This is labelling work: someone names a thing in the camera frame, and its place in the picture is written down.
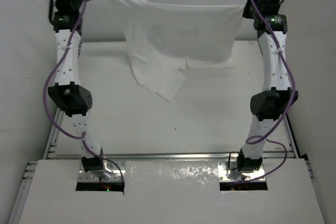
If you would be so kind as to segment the white t-shirt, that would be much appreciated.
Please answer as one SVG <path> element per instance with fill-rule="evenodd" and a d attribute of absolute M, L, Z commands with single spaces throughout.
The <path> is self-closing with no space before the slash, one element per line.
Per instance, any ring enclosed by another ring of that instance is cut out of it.
<path fill-rule="evenodd" d="M 230 60 L 243 20 L 240 5 L 107 1 L 122 11 L 136 82 L 166 100 L 172 100 L 181 88 L 185 70 Z"/>

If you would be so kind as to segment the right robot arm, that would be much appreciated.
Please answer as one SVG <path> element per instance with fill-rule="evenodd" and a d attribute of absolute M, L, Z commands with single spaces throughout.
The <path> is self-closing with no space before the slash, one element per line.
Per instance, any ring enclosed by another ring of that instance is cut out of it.
<path fill-rule="evenodd" d="M 285 47 L 287 18 L 279 13 L 281 0 L 247 0 L 243 17 L 254 20 L 257 41 L 262 55 L 264 83 L 260 93 L 252 96 L 253 115 L 246 143 L 240 149 L 237 170 L 242 173 L 260 169 L 267 137 L 284 119 L 296 102 L 298 91 L 290 83 Z"/>

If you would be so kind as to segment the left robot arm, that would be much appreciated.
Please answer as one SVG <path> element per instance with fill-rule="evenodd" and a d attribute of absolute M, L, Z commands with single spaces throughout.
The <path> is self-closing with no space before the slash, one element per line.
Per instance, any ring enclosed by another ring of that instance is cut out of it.
<path fill-rule="evenodd" d="M 90 110 L 93 98 L 91 92 L 82 86 L 78 71 L 82 16 L 87 1 L 50 0 L 49 21 L 56 37 L 57 64 L 51 74 L 55 78 L 53 84 L 45 84 L 44 89 L 73 125 L 74 133 L 60 131 L 79 141 L 83 170 L 101 178 L 106 166 L 102 147 L 92 136 Z"/>

